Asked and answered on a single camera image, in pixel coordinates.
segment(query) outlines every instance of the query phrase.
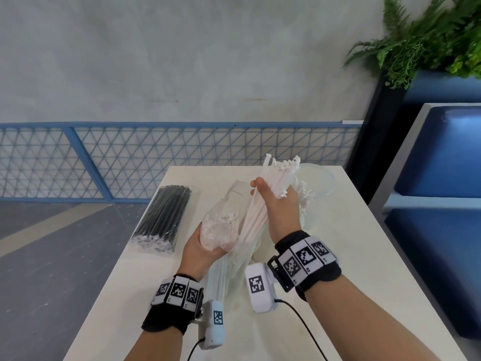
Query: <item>hand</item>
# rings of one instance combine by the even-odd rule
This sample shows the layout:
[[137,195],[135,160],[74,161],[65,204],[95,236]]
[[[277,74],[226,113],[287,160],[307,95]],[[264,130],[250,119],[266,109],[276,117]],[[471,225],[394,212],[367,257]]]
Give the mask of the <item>hand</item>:
[[252,187],[257,187],[262,199],[266,202],[269,218],[269,234],[274,243],[279,242],[286,235],[301,230],[299,221],[299,198],[290,185],[287,197],[276,199],[271,189],[262,177],[251,181]]
[[208,251],[201,245],[201,226],[202,222],[197,226],[196,230],[185,243],[184,251],[182,252],[182,260],[177,273],[183,273],[192,276],[197,281],[209,272],[209,268],[220,257],[227,252],[223,249],[216,248],[213,251]]

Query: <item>black wrist strap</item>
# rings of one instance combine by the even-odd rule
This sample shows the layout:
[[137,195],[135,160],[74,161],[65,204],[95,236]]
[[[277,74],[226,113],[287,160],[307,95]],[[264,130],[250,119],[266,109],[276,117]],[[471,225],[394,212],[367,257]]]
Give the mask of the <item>black wrist strap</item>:
[[185,334],[189,324],[200,312],[203,288],[191,276],[177,274],[164,279],[152,299],[152,307],[145,318],[142,329],[160,332],[176,327]]
[[280,255],[271,258],[268,266],[286,292],[295,286],[303,300],[304,292],[316,282],[332,281],[341,275],[332,251],[319,238],[302,230],[284,237],[276,249]]

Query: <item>blue cushion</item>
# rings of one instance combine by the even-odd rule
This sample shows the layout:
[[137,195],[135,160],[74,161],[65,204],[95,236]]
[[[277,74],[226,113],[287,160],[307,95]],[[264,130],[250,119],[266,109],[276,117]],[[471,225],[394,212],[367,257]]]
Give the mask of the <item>blue cushion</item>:
[[395,209],[385,223],[459,335],[481,338],[481,210]]
[[481,197],[481,108],[432,108],[394,189],[410,196]]

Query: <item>tabletop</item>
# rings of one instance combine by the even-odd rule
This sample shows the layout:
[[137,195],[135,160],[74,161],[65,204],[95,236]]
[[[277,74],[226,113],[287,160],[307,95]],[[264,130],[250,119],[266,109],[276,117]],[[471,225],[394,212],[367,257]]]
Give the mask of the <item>tabletop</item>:
[[[360,290],[413,332],[441,360],[466,360],[427,297],[376,222],[340,166],[325,166],[335,178],[334,193],[316,208],[318,220],[306,230],[329,246],[343,274]],[[172,166],[161,186],[185,185],[191,199],[178,230],[171,256],[150,254],[128,244],[78,332],[64,361],[123,360],[141,333],[150,300],[160,281],[179,264],[185,241],[204,214],[227,192],[234,180],[249,182],[259,166]],[[313,180],[309,185],[316,186]],[[340,357],[307,303],[294,291],[276,288],[303,316],[329,361]],[[198,340],[197,326],[187,330],[181,360]],[[284,304],[275,311],[254,314],[247,289],[225,302],[225,344],[197,349],[192,360],[321,359],[297,316]]]

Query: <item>concrete wall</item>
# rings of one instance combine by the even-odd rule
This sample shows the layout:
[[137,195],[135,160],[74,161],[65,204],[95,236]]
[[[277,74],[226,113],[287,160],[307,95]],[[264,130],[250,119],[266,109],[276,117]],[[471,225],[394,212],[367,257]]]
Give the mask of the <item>concrete wall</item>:
[[341,66],[382,33],[382,0],[0,0],[0,122],[363,119]]

